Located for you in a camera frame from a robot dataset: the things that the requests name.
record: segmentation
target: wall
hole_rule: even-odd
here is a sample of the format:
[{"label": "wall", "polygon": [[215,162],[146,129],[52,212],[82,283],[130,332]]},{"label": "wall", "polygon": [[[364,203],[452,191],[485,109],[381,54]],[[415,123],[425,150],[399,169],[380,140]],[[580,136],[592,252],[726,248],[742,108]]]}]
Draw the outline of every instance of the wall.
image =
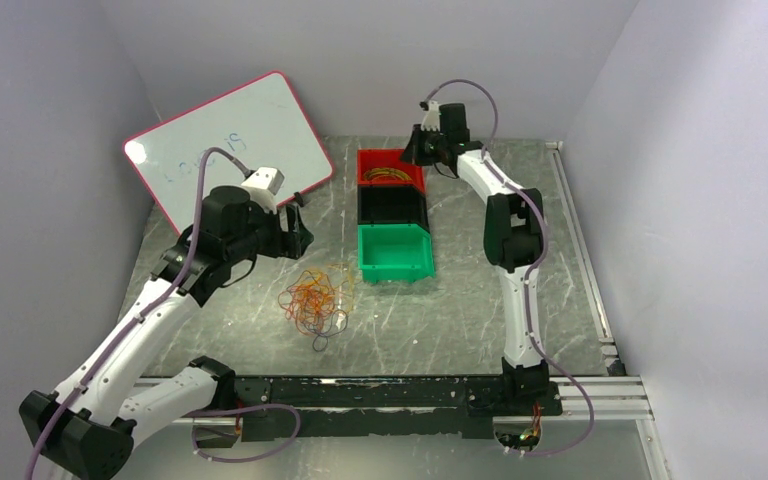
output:
[{"label": "wall", "polygon": [[768,1],[641,0],[564,160],[674,477],[768,478]]},{"label": "wall", "polygon": [[[324,134],[408,135],[417,103],[466,77],[500,135],[561,138],[637,0],[103,0],[161,115],[283,70]],[[486,135],[480,92],[448,87]]]},{"label": "wall", "polygon": [[120,142],[156,121],[100,6],[0,1],[0,479],[24,396],[114,324],[150,206]]}]

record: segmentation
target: table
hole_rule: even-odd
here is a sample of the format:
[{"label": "table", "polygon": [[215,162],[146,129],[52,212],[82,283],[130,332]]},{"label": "table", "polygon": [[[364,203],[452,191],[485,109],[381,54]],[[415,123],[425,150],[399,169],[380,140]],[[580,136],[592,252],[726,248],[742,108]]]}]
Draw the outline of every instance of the table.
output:
[{"label": "table", "polygon": [[[172,376],[200,355],[246,375],[387,375],[497,373],[504,348],[499,280],[482,247],[484,204],[462,181],[426,169],[436,278],[355,287],[345,332],[323,352],[284,318],[278,294],[305,268],[357,268],[357,150],[401,148],[407,138],[324,137],[334,177],[307,195],[301,209],[316,237],[298,260],[260,258],[246,280],[219,290],[149,365],[146,376]],[[567,207],[563,174],[543,142],[497,140],[496,163],[544,197],[550,253],[540,268],[540,332],[548,354],[579,375],[605,375],[598,309]],[[155,207],[127,290],[123,313],[176,236]],[[234,269],[245,273],[248,262]]]}]

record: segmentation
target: purple cable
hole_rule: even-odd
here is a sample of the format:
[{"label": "purple cable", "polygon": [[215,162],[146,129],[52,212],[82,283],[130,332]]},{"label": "purple cable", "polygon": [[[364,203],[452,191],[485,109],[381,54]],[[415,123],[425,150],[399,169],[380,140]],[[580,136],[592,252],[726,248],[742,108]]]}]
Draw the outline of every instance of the purple cable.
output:
[{"label": "purple cable", "polygon": [[[496,101],[493,99],[493,96],[490,95],[490,92],[487,91],[486,88],[482,87],[481,85],[473,82],[472,80],[466,80],[463,78],[455,78],[446,82],[441,83],[437,88],[431,91],[431,93],[428,94],[427,97],[425,97],[425,101],[428,102],[431,100],[434,95],[437,94],[437,92],[440,91],[443,87],[446,85],[450,85],[452,83],[465,83],[467,85],[472,85],[473,87],[481,90],[482,93],[487,97],[488,100],[490,100],[490,105],[493,107],[493,130],[490,131],[490,138],[487,140],[487,145],[493,143],[493,139],[496,137],[496,128],[499,126],[499,109],[496,107]],[[496,166],[493,164],[493,161],[490,159],[485,159],[484,154],[487,153],[487,145],[481,146],[481,160],[484,163],[484,165],[487,167],[487,170],[490,171],[490,173],[493,174],[494,177],[506,188],[513,191],[517,195],[522,198],[525,203],[528,205],[528,208],[531,209],[531,212],[534,213],[535,218],[537,218],[537,224],[540,226],[540,231],[543,233],[543,250],[540,252],[540,256],[537,257],[537,260],[534,261],[526,270],[524,278],[528,278],[531,275],[531,272],[540,266],[541,263],[543,263],[543,260],[546,259],[546,256],[549,254],[549,226],[546,224],[546,221],[543,218],[543,215],[540,214],[540,210],[537,208],[537,205],[534,203],[534,201],[529,198],[528,195],[522,192],[520,188],[517,188],[516,186],[508,183],[507,180],[505,180],[504,175],[502,175],[502,172],[496,168]],[[552,450],[543,450],[543,451],[537,451],[537,452],[525,452],[524,456],[527,457],[547,457],[550,455],[557,455],[559,453],[564,453],[568,450],[571,450],[572,448],[576,447],[578,444],[583,442],[588,436],[590,436],[590,432],[593,431],[593,426],[596,422],[596,412],[593,409],[593,401],[590,398],[590,395],[587,394],[587,391],[584,389],[584,386],[575,379],[575,377],[569,373],[568,371],[564,370],[560,365],[558,365],[557,362],[549,358],[549,356],[546,354],[546,352],[543,351],[542,348],[540,348],[540,345],[538,345],[537,340],[534,338],[534,326],[533,321],[531,319],[531,302],[529,300],[528,295],[528,288],[523,289],[523,296],[525,298],[525,324],[526,324],[526,333],[528,333],[528,338],[531,341],[531,345],[534,347],[534,350],[543,357],[544,360],[546,360],[546,363],[551,365],[555,368],[558,372],[561,373],[561,375],[567,377],[577,389],[581,392],[581,396],[584,397],[585,403],[587,403],[587,411],[589,414],[588,422],[587,422],[587,428],[584,429],[584,432],[582,432],[581,435],[579,435],[575,440],[571,441],[567,445],[555,448]]]},{"label": "purple cable", "polygon": [[290,435],[290,438],[288,438],[284,443],[281,445],[278,445],[277,447],[273,448],[272,450],[261,453],[259,455],[255,455],[253,457],[246,457],[246,458],[222,458],[222,457],[214,457],[213,455],[208,455],[201,451],[201,449],[198,446],[198,442],[196,441],[196,430],[201,427],[193,428],[192,433],[190,434],[190,439],[193,442],[193,453],[198,455],[199,457],[209,460],[211,462],[219,462],[219,463],[248,463],[248,462],[255,462],[257,460],[262,460],[266,457],[271,457],[272,455],[275,455],[287,447],[290,446],[291,443],[296,439],[296,437],[299,436],[299,430],[301,430],[302,427],[302,418],[299,415],[299,411],[295,408],[291,407],[290,405],[284,405],[281,403],[265,403],[263,405],[255,405],[252,407],[245,407],[245,408],[237,408],[234,410],[211,410],[211,411],[198,411],[198,412],[192,412],[188,417],[193,418],[202,418],[202,417],[225,417],[229,415],[242,415],[244,413],[251,413],[251,412],[257,412],[259,410],[286,410],[293,414],[293,417],[296,418],[296,427],[293,429],[293,433]]},{"label": "purple cable", "polygon": [[207,171],[207,159],[213,153],[220,153],[225,156],[228,160],[231,161],[231,163],[240,168],[240,170],[243,172],[243,175],[250,174],[251,170],[246,168],[242,162],[237,160],[237,158],[225,150],[222,150],[218,147],[211,147],[204,151],[201,156],[201,160],[199,161],[198,184],[196,187],[196,209],[193,215],[193,234],[190,238],[190,247],[187,250],[187,258],[184,260],[181,271],[178,272],[178,276],[175,277],[172,283],[169,284],[169,287],[162,294],[160,294],[160,296],[158,296],[153,302],[146,305],[145,308],[140,310],[140,313],[138,313],[135,317],[128,320],[128,323],[126,323],[125,326],[119,330],[119,333],[113,337],[110,343],[107,344],[96,361],[90,366],[90,368],[87,369],[87,373],[81,377],[81,380],[78,382],[78,384],[75,385],[66,399],[63,400],[60,406],[57,407],[57,410],[54,411],[54,414],[48,420],[45,428],[43,428],[42,432],[40,432],[40,436],[37,439],[37,442],[34,444],[34,450],[31,453],[31,458],[28,461],[27,467],[25,468],[25,480],[33,480],[34,468],[36,468],[37,460],[39,460],[45,442],[48,440],[48,437],[51,436],[51,432],[54,430],[54,426],[57,425],[57,421],[60,420],[60,417],[63,416],[63,413],[66,411],[66,409],[75,402],[75,400],[78,398],[78,395],[81,395],[86,390],[87,382],[92,380],[93,376],[98,373],[104,363],[113,354],[113,351],[116,350],[116,348],[122,343],[125,337],[131,333],[131,330],[133,330],[134,327],[140,323],[140,319],[148,318],[148,314],[151,313],[151,311],[157,308],[160,304],[165,302],[181,285],[181,282],[183,282],[184,278],[187,276],[187,273],[190,270],[190,265],[193,263],[193,257],[195,257],[196,254],[196,246],[198,245],[198,232],[199,227],[201,226],[201,204],[204,200],[204,176]]}]

